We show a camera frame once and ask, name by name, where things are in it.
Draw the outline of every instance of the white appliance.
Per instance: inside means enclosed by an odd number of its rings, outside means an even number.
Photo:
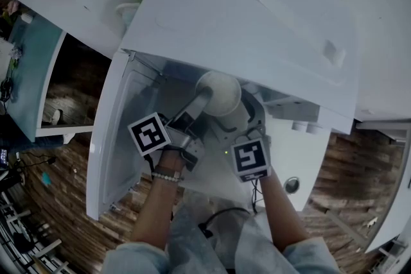
[[[358,57],[343,1],[144,0],[113,57],[98,105],[87,172],[90,217],[98,219],[147,172],[127,125],[155,111],[171,117],[210,70],[237,77],[264,105],[266,122],[292,120],[302,130],[296,133],[324,130],[326,139],[330,129],[351,130]],[[206,159],[192,175],[215,167],[227,173],[221,184],[233,179],[238,194],[246,195],[248,187],[229,174],[213,136],[204,144]]]

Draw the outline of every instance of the wooden floor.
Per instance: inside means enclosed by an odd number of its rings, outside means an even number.
[[[87,72],[78,77],[82,83],[90,80],[95,90],[72,92],[62,88],[60,82],[55,82],[48,93],[46,108],[49,108],[45,109],[45,117],[54,108],[66,106],[66,121],[94,119],[103,81],[96,72],[107,70],[109,63],[102,58],[94,64],[98,68],[91,69],[91,63],[86,62],[87,65],[77,66],[80,71],[87,68]],[[78,95],[84,98],[80,98],[81,104],[71,111],[70,107],[76,107],[78,102],[72,98]],[[34,222],[49,223],[50,239],[58,237],[63,241],[59,254],[79,273],[98,273],[105,252],[128,241],[150,189],[150,182],[143,180],[120,201],[117,209],[108,211],[99,221],[87,217],[85,187],[90,138],[89,133],[80,134],[61,148],[32,151],[36,156],[56,156],[57,161],[52,165],[27,168],[25,197],[21,200],[34,212]],[[366,273],[379,255],[365,255],[359,250],[350,237],[325,217],[323,207],[336,210],[352,226],[367,234],[367,223],[372,219],[367,211],[371,208],[381,212],[386,206],[401,154],[401,147],[390,145],[388,137],[378,132],[353,130],[350,136],[331,134],[310,202],[301,218],[312,236],[325,239],[338,265],[346,273]],[[34,155],[24,154],[22,157],[27,164],[40,162],[41,159]],[[43,173],[49,175],[51,185],[42,183]]]

